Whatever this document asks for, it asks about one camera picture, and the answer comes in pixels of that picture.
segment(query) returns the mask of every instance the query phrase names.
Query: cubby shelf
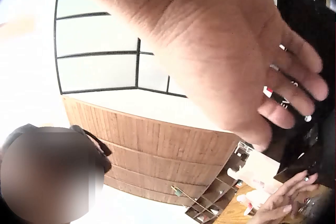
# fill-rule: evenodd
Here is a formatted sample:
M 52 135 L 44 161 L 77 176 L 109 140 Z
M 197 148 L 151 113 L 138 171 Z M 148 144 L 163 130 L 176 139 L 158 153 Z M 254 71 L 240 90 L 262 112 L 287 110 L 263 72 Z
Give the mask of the cubby shelf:
M 242 161 L 238 155 L 233 153 L 203 194 L 187 209 L 186 214 L 201 224 L 214 223 L 238 190 L 238 188 L 235 187 L 238 181 L 227 174 L 228 169 L 238 170 L 239 166 L 244 166 L 244 164 L 245 162 Z M 204 216 L 203 222 L 198 219 L 200 216 Z

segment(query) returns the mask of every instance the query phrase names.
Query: wooden table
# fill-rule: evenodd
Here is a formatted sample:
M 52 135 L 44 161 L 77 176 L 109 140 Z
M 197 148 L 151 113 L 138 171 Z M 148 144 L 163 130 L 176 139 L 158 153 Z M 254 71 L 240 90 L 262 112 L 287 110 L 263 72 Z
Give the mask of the wooden table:
M 326 192 L 328 190 L 328 187 L 320 186 L 316 191 L 310 192 L 307 194 L 307 196 L 314 197 L 318 194 Z M 246 209 L 245 206 L 240 204 L 236 197 L 239 194 L 246 194 L 247 192 L 250 192 L 254 190 L 253 188 L 249 187 L 245 183 L 243 183 L 242 187 L 237 191 L 237 194 L 232 198 L 228 206 L 224 209 L 223 213 L 217 218 L 217 220 L 214 222 L 214 224 L 245 224 L 250 219 L 248 216 L 244 216 L 244 211 Z M 295 219 L 295 220 L 286 220 L 286 222 L 294 224 L 294 223 L 300 223 L 302 221 L 301 218 Z

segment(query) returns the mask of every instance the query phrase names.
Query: fingernail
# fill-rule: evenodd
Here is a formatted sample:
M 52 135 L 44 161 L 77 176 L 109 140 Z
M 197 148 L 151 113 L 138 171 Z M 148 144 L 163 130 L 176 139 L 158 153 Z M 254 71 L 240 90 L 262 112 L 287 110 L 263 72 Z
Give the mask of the fingernail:
M 292 210 L 292 205 L 285 206 L 283 209 L 284 212 L 290 212 Z

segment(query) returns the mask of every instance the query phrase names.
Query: person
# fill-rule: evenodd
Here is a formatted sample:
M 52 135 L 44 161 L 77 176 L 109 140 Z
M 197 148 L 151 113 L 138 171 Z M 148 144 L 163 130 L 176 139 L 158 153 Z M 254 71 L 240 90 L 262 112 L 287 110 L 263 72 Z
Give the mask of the person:
M 328 94 L 316 51 L 282 20 L 273 0 L 96 0 L 137 31 L 167 72 L 221 129 L 267 148 L 271 128 L 293 115 L 263 94 L 268 86 L 302 115 Z M 281 72 L 271 68 L 276 65 Z
M 110 154 L 77 125 L 17 128 L 0 148 L 0 219 L 61 224 L 84 216 L 112 167 Z
M 292 219 L 298 214 L 299 202 L 296 201 L 299 193 L 313 191 L 318 185 L 313 184 L 318 175 L 313 174 L 306 180 L 307 171 L 300 172 L 287 180 L 267 201 L 247 224 L 278 224 L 287 215 Z

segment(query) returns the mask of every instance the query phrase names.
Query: finger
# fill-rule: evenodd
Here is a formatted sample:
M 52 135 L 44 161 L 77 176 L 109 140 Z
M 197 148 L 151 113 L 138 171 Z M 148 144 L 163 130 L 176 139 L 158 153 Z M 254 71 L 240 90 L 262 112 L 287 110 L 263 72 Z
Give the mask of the finger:
M 281 128 L 292 128 L 295 124 L 295 119 L 288 110 L 266 96 L 264 103 L 258 108 L 258 112 Z
M 322 101 L 327 97 L 328 86 L 323 78 L 311 72 L 298 59 L 291 56 L 289 52 L 278 48 L 274 64 L 282 72 L 298 81 L 315 99 Z
M 283 219 L 292 210 L 291 205 L 281 206 L 274 210 L 258 212 L 259 223 L 268 223 L 272 220 Z
M 296 174 L 294 177 L 290 178 L 285 183 L 283 183 L 283 185 L 280 186 L 280 188 L 275 193 L 273 193 L 267 199 L 267 201 L 269 200 L 274 201 L 274 199 L 276 199 L 277 197 L 287 194 L 289 190 L 292 189 L 292 187 L 294 187 L 298 182 L 303 181 L 306 176 L 307 176 L 306 170 Z
M 267 72 L 267 86 L 286 98 L 290 104 L 304 116 L 314 112 L 314 103 L 299 87 L 293 85 L 281 72 L 269 68 Z
M 290 29 L 285 22 L 283 23 L 281 44 L 293 53 L 310 71 L 315 73 L 322 71 L 322 59 L 318 53 L 310 44 Z
M 236 135 L 253 144 L 256 150 L 262 152 L 270 144 L 272 131 L 268 122 L 257 112 L 245 122 L 243 131 L 234 131 Z
M 308 181 L 302 180 L 298 183 L 296 183 L 289 191 L 288 191 L 288 195 L 293 195 L 296 191 L 305 191 L 306 188 L 311 188 L 311 187 L 306 187 L 306 186 L 310 186 L 312 185 L 318 178 L 318 174 L 315 173 L 311 176 L 308 177 Z
M 291 218 L 295 219 L 297 217 L 297 214 L 299 212 L 300 209 L 300 204 L 297 201 L 294 201 L 292 204 L 292 212 L 291 212 Z

